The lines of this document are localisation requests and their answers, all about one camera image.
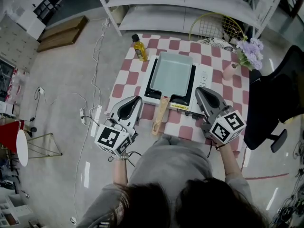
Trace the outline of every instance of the checkered tablecloth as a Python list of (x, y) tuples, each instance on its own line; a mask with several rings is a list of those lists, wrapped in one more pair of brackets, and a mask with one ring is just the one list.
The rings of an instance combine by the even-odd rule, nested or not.
[[(247, 119), (249, 100), (248, 69), (238, 67), (235, 75), (233, 75), (233, 78), (229, 81), (224, 80), (222, 77), (223, 70), (230, 62), (237, 62), (236, 54), (221, 48), (173, 37), (147, 34), (139, 34), (139, 37), (141, 42), (146, 46), (149, 57), (151, 55), (159, 55), (161, 51), (167, 51), (190, 56), (194, 62), (213, 67), (211, 89), (220, 93), (228, 105), (238, 110), (244, 120)], [(112, 89), (105, 114), (110, 113), (112, 107), (122, 99), (139, 94), (148, 63), (149, 61), (141, 62), (137, 58), (135, 50), (131, 45)], [(138, 125), (151, 130), (156, 114), (156, 106), (144, 104)], [(186, 116), (185, 114), (168, 109), (163, 118), (160, 132), (209, 144), (200, 129), (201, 123), (202, 119), (194, 120), (191, 116)], [(243, 146), (243, 139), (244, 131), (239, 137), (230, 142), (236, 156)]]

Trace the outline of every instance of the red line on floor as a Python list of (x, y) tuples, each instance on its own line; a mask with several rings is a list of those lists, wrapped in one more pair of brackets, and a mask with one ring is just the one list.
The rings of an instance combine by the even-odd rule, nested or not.
[(268, 178), (274, 178), (274, 177), (283, 177), (287, 176), (289, 173), (284, 173), (276, 176), (265, 176), (265, 177), (245, 177), (246, 180), (259, 180), (259, 179), (268, 179)]
[(241, 167), (241, 172), (243, 171), (243, 167), (244, 167), (246, 149), (247, 149), (247, 147), (245, 148), (245, 151), (244, 151), (244, 156), (243, 156), (243, 163), (242, 163), (242, 167)]

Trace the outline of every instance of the oil bottle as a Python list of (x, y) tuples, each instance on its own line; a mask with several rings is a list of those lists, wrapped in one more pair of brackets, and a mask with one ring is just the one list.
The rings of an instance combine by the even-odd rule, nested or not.
[(132, 35), (132, 40), (134, 42), (134, 49), (140, 61), (147, 61), (148, 55), (146, 49), (144, 48), (144, 44), (140, 42), (137, 34)]

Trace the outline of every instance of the gray shirt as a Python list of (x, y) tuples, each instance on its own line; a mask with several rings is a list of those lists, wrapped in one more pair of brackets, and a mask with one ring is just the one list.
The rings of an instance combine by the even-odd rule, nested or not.
[[(178, 145), (152, 146), (139, 159), (129, 179), (128, 185), (159, 183), (165, 190), (172, 207), (185, 188), (187, 180), (212, 177), (212, 169), (206, 155), (198, 148)], [(226, 176), (225, 182), (240, 192), (251, 202), (251, 192), (244, 178)], [(90, 206), (78, 228), (92, 228), (101, 221), (106, 221), (111, 210), (119, 205), (120, 190), (114, 184), (105, 186), (95, 202)]]

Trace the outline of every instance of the black office chair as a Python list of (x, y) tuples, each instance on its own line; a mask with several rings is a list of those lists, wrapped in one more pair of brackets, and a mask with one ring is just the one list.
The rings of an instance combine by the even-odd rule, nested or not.
[(247, 126), (244, 141), (255, 150), (265, 139), (271, 139), (275, 153), (284, 144), (287, 130), (271, 134), (280, 122), (304, 114), (304, 53), (291, 46), (278, 68), (249, 86)]

